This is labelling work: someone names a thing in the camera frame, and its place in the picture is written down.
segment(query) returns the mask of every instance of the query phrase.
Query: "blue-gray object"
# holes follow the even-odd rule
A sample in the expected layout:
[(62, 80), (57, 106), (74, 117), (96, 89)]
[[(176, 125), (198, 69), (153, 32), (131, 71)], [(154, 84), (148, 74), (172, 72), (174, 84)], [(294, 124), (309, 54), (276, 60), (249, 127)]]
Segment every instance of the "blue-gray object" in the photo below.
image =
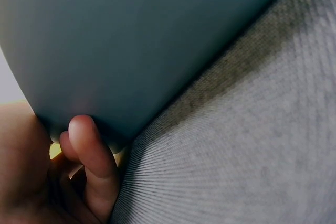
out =
[(0, 45), (54, 138), (89, 114), (117, 152), (270, 0), (0, 0)]

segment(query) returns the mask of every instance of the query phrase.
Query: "hand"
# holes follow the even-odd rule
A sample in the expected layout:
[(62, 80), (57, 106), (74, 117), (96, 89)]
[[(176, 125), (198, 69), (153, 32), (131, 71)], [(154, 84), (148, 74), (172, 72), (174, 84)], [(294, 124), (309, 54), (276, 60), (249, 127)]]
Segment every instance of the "hand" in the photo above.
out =
[(93, 120), (74, 117), (53, 160), (50, 144), (27, 103), (0, 106), (0, 223), (108, 223), (119, 177)]

